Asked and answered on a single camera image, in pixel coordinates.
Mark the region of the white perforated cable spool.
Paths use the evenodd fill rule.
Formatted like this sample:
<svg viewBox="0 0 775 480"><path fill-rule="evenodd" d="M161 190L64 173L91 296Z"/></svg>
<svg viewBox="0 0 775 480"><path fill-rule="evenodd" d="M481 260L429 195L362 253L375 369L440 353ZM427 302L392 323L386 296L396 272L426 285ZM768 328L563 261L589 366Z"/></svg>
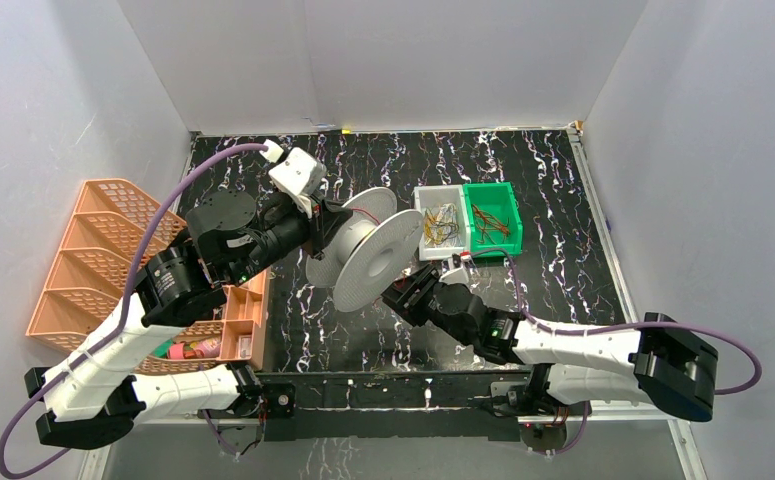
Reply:
<svg viewBox="0 0 775 480"><path fill-rule="evenodd" d="M335 309L353 312L374 302L409 265L422 237L423 215L399 210L394 192L373 187L343 204L353 217L306 263L307 281L332 292Z"/></svg>

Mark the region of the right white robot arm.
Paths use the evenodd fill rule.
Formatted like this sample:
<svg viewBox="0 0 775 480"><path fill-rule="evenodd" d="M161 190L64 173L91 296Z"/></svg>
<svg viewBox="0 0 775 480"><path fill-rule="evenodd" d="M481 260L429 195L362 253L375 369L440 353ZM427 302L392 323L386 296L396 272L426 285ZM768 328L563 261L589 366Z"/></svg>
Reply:
<svg viewBox="0 0 775 480"><path fill-rule="evenodd" d="M490 307L468 287L469 273L427 265L381 294L413 326L432 324L496 365L527 365L525 387L508 411L550 414L591 401L648 403L692 422L713 418L718 352L672 320L582 330Z"/></svg>

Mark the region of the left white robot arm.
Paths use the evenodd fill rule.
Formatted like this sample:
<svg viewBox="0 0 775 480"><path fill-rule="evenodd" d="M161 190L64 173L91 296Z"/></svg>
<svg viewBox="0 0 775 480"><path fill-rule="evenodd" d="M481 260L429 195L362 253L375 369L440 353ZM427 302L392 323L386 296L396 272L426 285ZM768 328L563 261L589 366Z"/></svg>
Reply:
<svg viewBox="0 0 775 480"><path fill-rule="evenodd" d="M227 411L238 416L288 414L279 390L246 364L141 375L138 367L165 341L226 304L229 292L295 250L318 258L355 214L349 203L315 196L309 211L276 191L266 200L217 192L186 214L184 229L132 270L128 294L60 364L29 370L31 402L42 402L39 440L93 450L137 424L169 415Z"/></svg>

